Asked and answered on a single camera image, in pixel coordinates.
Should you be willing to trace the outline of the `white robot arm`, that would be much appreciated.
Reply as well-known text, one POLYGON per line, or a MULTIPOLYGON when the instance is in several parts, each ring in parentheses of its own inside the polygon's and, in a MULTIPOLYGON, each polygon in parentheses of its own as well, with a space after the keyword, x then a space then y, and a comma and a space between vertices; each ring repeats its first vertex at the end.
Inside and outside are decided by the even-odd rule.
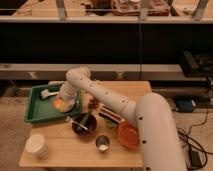
POLYGON ((151 92, 133 101, 92 81, 87 67, 70 69, 60 94, 63 99, 69 99, 75 89, 90 93, 138 128, 146 171, 187 171, 173 113, 163 96, 151 92))

